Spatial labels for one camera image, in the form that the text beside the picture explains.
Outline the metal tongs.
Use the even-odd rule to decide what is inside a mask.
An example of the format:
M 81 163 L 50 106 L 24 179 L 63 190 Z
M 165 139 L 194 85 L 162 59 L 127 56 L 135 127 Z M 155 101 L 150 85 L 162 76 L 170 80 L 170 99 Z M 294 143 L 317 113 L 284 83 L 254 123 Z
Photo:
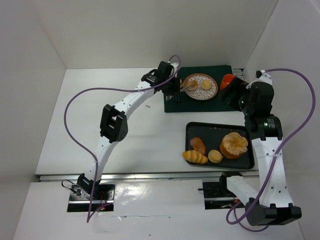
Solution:
M 179 91 L 185 92 L 185 91 L 194 91 L 198 87 L 198 82 L 196 80 L 188 81 L 187 79 L 183 81 L 179 86 Z

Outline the small pale round bun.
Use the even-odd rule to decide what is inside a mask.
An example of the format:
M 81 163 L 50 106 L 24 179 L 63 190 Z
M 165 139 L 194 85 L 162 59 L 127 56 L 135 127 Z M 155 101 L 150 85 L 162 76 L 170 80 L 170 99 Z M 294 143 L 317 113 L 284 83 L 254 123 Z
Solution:
M 211 83 L 211 81 L 209 79 L 204 79 L 200 83 L 200 86 L 204 90 L 210 90 L 212 88 L 212 83 Z

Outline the brown oblong glazed bread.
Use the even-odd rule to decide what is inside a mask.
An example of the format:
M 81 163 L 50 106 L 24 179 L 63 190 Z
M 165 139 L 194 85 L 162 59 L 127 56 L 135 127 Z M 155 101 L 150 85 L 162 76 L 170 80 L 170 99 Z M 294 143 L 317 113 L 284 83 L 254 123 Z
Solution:
M 202 140 L 199 137 L 194 137 L 190 140 L 191 147 L 201 153 L 202 155 L 206 154 L 206 147 Z

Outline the glazed round sesame bun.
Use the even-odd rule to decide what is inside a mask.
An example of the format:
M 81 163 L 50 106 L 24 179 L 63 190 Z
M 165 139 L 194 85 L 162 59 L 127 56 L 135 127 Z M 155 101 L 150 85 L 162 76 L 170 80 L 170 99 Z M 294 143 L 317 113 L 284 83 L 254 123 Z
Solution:
M 192 80 L 192 81 L 188 82 L 186 89 L 188 91 L 194 91 L 197 89 L 197 87 L 198 87 L 198 82 L 196 80 Z

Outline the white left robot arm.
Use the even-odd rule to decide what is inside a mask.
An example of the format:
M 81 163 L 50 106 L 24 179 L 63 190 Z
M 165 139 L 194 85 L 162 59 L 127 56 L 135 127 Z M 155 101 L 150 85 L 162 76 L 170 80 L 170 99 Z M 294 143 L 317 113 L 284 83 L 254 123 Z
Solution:
M 121 101 L 114 105 L 106 104 L 103 107 L 99 126 L 100 138 L 93 154 L 94 163 L 77 179 L 78 186 L 91 198 L 94 198 L 99 191 L 103 170 L 111 152 L 129 132 L 129 117 L 156 92 L 178 87 L 180 68 L 180 63 L 161 61 L 158 68 L 144 74 L 137 87 Z

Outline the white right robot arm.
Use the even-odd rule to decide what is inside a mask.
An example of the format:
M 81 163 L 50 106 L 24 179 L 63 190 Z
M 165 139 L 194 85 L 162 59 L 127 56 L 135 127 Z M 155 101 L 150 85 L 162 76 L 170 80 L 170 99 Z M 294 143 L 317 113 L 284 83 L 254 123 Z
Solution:
M 220 84 L 219 98 L 244 115 L 259 172 L 260 190 L 255 190 L 243 176 L 225 176 L 225 187 L 245 206 L 244 218 L 253 227 L 283 226 L 302 217 L 289 194 L 283 164 L 282 125 L 271 113 L 274 88 L 272 77 L 258 71 L 252 83 L 226 74 Z

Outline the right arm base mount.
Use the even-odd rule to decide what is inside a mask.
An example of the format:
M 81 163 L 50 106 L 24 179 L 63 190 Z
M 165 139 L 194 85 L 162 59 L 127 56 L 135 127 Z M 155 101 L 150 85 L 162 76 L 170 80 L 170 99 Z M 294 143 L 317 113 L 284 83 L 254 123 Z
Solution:
M 223 172 L 218 181 L 205 181 L 197 190 L 203 193 L 206 210 L 230 209 L 240 202 L 234 193 L 227 189 L 227 178 L 243 175 L 237 171 Z

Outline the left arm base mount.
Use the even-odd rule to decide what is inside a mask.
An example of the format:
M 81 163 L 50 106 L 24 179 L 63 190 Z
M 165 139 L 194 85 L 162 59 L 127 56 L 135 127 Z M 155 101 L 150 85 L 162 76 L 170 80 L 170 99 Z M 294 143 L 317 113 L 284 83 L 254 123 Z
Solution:
M 74 182 L 64 179 L 61 186 L 70 190 L 68 200 L 68 213 L 82 213 L 89 210 L 90 195 Z M 115 188 L 114 184 L 102 184 L 92 199 L 91 212 L 112 212 L 114 210 Z

